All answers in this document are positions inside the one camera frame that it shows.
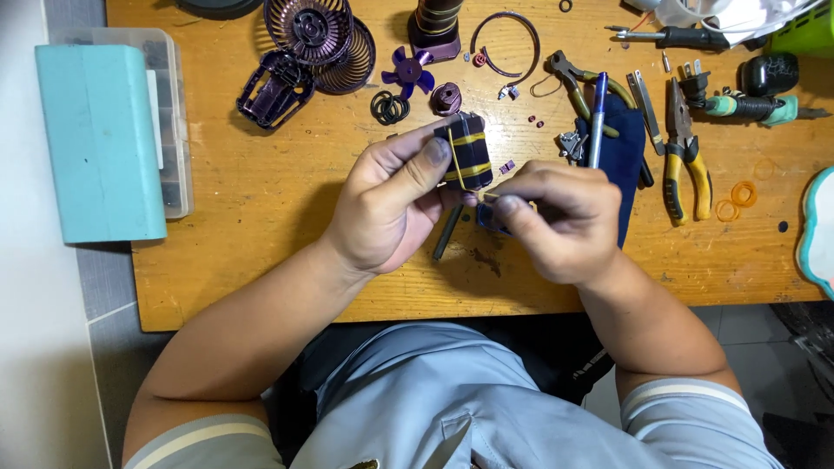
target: blue pen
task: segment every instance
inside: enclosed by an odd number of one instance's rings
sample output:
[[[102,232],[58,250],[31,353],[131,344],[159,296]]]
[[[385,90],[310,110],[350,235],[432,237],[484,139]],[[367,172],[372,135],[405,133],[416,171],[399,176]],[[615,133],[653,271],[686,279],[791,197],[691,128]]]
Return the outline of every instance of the blue pen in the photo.
[[[594,114],[590,121],[590,152],[588,167],[600,167],[600,147],[602,145],[602,128],[605,120],[605,92],[608,90],[608,73],[600,72],[596,79],[594,92]]]

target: light blue shirt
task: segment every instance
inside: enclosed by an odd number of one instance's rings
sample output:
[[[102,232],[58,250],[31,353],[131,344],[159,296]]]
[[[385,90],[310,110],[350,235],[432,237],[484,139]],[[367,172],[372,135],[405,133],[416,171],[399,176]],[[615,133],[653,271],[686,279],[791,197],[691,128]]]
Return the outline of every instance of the light blue shirt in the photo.
[[[291,469],[781,468],[729,388],[644,384],[623,402],[622,431],[540,392],[515,353],[449,323],[380,332],[318,394],[319,424]],[[262,422],[229,414],[158,436],[126,467],[284,466]]]

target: clear plastic organizer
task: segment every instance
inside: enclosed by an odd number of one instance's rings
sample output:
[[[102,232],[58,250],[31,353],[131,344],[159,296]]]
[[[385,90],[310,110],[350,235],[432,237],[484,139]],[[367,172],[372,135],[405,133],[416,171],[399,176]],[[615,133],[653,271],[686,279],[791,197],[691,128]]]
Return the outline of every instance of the clear plastic organizer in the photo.
[[[162,144],[159,178],[165,218],[177,219],[192,214],[194,194],[179,46],[165,31],[156,28],[65,28],[51,32],[49,43],[121,44],[142,51],[145,68],[153,70],[156,76],[159,142]]]

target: hand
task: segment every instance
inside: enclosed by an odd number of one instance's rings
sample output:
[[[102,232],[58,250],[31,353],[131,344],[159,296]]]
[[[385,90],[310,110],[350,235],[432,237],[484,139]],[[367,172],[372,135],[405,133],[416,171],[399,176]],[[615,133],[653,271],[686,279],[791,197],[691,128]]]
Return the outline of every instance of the hand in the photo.
[[[350,268],[370,274],[396,270],[445,210],[477,203],[474,194],[437,187],[452,153],[448,142],[433,138],[435,129],[459,118],[372,144],[356,160],[322,235]]]
[[[551,282],[582,286],[620,252],[620,190],[598,169],[530,161],[490,192],[500,195],[495,216]],[[535,201],[538,213],[527,200]]]

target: shirt sleeve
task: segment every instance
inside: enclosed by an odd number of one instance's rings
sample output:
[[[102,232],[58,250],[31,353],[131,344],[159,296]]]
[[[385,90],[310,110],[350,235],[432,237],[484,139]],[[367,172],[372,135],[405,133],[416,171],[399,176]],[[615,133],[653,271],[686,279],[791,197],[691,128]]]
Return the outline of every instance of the shirt sleeve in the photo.
[[[686,468],[781,469],[744,398],[710,381],[670,378],[633,390],[623,430]]]
[[[184,423],[140,449],[125,469],[285,469],[269,428],[244,414],[221,414]]]

